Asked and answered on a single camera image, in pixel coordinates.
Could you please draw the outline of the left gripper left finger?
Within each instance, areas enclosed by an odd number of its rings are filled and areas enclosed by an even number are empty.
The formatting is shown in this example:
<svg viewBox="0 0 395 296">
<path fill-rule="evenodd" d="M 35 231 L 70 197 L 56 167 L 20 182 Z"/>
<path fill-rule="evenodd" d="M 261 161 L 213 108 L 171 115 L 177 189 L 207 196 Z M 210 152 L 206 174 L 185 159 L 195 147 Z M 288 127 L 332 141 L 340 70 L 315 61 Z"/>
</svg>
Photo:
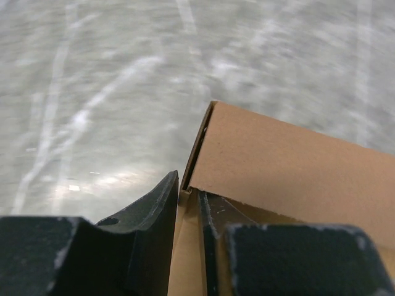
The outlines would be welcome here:
<svg viewBox="0 0 395 296">
<path fill-rule="evenodd" d="M 177 201 L 172 171 L 96 224 L 75 216 L 2 216 L 1 294 L 167 295 Z"/>
</svg>

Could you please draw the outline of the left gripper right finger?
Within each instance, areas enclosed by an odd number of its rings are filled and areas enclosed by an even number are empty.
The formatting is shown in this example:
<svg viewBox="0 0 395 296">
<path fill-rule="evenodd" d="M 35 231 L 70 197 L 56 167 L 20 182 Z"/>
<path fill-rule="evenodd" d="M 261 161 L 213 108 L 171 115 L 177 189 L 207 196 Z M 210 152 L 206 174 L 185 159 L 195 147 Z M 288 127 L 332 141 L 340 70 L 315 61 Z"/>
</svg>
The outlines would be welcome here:
<svg viewBox="0 0 395 296">
<path fill-rule="evenodd" d="M 373 241 L 344 224 L 258 223 L 197 195 L 205 295 L 393 295 Z"/>
</svg>

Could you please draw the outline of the brown cardboard box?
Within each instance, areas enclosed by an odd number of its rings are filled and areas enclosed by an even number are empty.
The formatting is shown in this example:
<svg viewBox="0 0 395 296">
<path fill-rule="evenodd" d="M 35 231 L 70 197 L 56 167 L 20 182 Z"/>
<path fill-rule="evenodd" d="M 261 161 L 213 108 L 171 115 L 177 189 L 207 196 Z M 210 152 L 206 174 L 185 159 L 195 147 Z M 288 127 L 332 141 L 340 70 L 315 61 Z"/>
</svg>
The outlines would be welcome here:
<svg viewBox="0 0 395 296">
<path fill-rule="evenodd" d="M 181 182 L 168 292 L 205 295 L 198 191 L 259 223 L 353 224 L 394 274 L 394 156 L 211 102 Z"/>
</svg>

